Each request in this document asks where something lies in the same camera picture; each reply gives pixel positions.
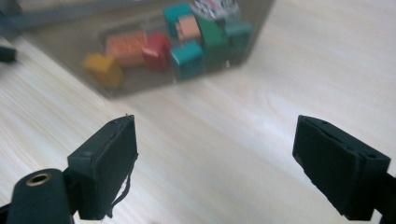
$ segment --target green block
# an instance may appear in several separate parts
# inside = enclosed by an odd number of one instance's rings
[[[248,48],[253,28],[249,22],[227,24],[224,28],[231,54],[243,53]]]
[[[204,53],[195,41],[171,50],[172,61],[180,78],[194,77],[205,71]]]
[[[215,21],[199,18],[198,25],[205,49],[222,48],[227,45],[227,38]]]
[[[198,19],[198,25],[203,39],[205,63],[211,66],[225,62],[228,59],[228,39],[222,29],[215,21],[202,18]]]
[[[188,3],[180,3],[163,9],[170,36],[177,38],[176,24],[178,23],[178,18],[190,14],[191,9]]]

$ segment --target orange block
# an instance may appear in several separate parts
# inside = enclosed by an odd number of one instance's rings
[[[145,32],[113,35],[106,41],[106,54],[116,59],[121,67],[144,64],[142,48],[147,44]]]
[[[201,32],[194,16],[185,16],[178,18],[177,36],[180,41],[199,39]]]

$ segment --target plastic bin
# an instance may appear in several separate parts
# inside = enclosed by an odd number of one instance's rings
[[[82,82],[115,97],[239,65],[272,4],[7,0],[0,5],[0,32],[24,35]]]

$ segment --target wood grain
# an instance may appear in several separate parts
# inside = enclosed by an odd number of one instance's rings
[[[396,158],[395,22],[391,0],[278,0],[243,66],[114,100],[21,39],[0,65],[0,204],[133,114],[132,190],[103,223],[349,223],[291,156],[297,116]]]

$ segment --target yellow block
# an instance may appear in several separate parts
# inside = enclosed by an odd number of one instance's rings
[[[117,88],[123,81],[122,70],[113,57],[90,54],[85,59],[83,66],[107,88]]]

